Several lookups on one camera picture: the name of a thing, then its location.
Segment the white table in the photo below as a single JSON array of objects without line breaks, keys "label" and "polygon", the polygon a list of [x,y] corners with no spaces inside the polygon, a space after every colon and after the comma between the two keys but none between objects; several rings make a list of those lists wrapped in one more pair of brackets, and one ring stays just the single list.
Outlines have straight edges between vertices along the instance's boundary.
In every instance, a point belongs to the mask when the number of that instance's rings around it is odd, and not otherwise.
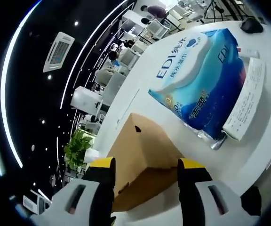
[{"label": "white table", "polygon": [[[242,195],[271,163],[271,27],[264,25],[261,34],[246,34],[240,30],[239,23],[228,21],[205,24],[150,45],[115,97],[93,148],[106,156],[129,114],[139,113],[161,125],[185,157],[204,164],[213,179],[223,181],[235,193]],[[266,78],[255,118],[245,138],[240,143],[227,139],[218,151],[214,151],[169,110],[150,97],[147,91],[149,81],[156,76],[175,43],[191,32],[219,28],[228,28],[239,46],[259,51],[260,59],[266,61]],[[172,225],[172,222],[175,226],[182,225],[178,187],[175,184],[159,196],[117,216],[116,225],[167,226]]]}]

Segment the paper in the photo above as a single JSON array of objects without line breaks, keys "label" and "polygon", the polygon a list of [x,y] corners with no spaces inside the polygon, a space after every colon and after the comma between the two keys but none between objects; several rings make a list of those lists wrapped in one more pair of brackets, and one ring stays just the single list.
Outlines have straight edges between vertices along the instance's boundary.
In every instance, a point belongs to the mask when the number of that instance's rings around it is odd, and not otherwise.
[{"label": "paper", "polygon": [[265,62],[250,58],[247,76],[239,98],[223,125],[223,132],[240,141],[256,113],[265,78]]}]

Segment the black ceiling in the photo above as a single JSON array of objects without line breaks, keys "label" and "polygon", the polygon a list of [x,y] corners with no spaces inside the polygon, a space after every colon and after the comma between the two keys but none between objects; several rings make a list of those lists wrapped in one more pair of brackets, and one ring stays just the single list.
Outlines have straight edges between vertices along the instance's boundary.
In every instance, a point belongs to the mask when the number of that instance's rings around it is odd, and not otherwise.
[{"label": "black ceiling", "polygon": [[[76,113],[70,106],[73,85],[76,82],[75,88],[84,86],[90,73],[94,76],[93,67],[101,54],[100,49],[105,48],[112,33],[118,30],[119,21],[112,24],[92,49],[76,80],[78,72],[98,37],[134,0],[127,1],[109,16],[85,47],[69,79],[63,107],[60,109],[69,74],[90,35],[121,2],[123,0],[42,0],[22,27],[11,54],[5,91],[7,122],[14,147],[23,164],[22,169],[9,146],[0,107],[0,150],[7,172],[5,178],[7,181],[12,180],[13,184],[15,180],[23,183],[22,190],[30,189],[36,182],[36,187],[47,196],[53,194],[49,180],[58,166],[56,139],[58,138],[59,164],[63,175],[63,145],[69,142]],[[11,36],[36,3],[24,1],[15,11],[3,12],[6,28],[0,28],[0,76]],[[74,26],[76,21],[79,22],[78,26]],[[75,42],[61,69],[43,73],[45,59],[58,32],[74,37]],[[48,75],[52,75],[51,80],[47,79]],[[35,145],[34,151],[31,150],[32,145]]]}]

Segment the wet wipes package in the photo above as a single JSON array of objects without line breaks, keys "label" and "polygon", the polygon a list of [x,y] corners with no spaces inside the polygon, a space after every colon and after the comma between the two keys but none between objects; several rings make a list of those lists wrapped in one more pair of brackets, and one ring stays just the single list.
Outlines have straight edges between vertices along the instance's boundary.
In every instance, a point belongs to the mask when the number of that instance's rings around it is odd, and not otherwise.
[{"label": "wet wipes package", "polygon": [[164,59],[149,94],[199,137],[222,142],[223,125],[246,77],[237,45],[228,29],[182,38]]}]

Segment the box hole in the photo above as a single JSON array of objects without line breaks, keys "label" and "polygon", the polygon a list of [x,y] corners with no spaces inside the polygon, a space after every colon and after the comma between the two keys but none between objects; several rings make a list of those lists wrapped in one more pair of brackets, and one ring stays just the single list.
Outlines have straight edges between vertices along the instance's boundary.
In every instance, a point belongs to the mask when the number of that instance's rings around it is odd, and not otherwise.
[{"label": "box hole", "polygon": [[129,183],[127,183],[121,190],[119,190],[119,194],[121,194],[127,187],[129,186]]},{"label": "box hole", "polygon": [[135,126],[135,130],[136,130],[137,133],[142,132],[141,129],[138,126]]}]

